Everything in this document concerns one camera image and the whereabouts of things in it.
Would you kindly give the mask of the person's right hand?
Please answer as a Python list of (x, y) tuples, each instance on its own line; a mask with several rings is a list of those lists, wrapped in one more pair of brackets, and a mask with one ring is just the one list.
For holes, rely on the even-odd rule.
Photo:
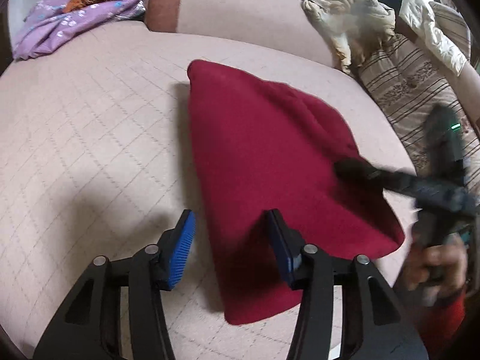
[(400, 290), (415, 293), (423, 306), (433, 306), (438, 300), (463, 290), (467, 268), (467, 250), (457, 233), (433, 246), (425, 246), (417, 233), (412, 235), (410, 250), (395, 284)]

